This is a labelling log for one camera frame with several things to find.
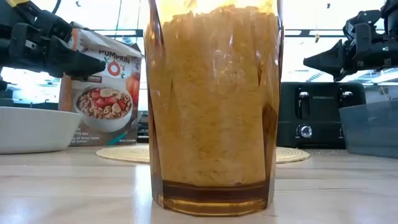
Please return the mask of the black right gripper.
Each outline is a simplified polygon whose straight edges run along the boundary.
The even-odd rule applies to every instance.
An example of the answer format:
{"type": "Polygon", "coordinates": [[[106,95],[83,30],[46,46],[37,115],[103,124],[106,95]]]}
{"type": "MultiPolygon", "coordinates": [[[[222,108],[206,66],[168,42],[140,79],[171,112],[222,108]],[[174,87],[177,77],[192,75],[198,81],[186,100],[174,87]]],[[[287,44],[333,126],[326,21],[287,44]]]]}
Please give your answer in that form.
{"type": "Polygon", "coordinates": [[[360,70],[397,67],[397,9],[361,11],[346,21],[341,39],[330,49],[304,58],[303,64],[340,81],[360,70]]]}

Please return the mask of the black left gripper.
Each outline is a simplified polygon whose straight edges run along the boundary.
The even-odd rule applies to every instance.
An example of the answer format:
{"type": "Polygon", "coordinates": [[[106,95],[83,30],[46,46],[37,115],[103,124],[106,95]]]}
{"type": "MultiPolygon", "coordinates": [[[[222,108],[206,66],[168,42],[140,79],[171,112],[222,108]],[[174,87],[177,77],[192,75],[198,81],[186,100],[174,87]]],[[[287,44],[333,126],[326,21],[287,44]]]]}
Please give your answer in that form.
{"type": "Polygon", "coordinates": [[[106,63],[68,48],[72,25],[30,0],[1,0],[1,66],[88,78],[106,63]]]}

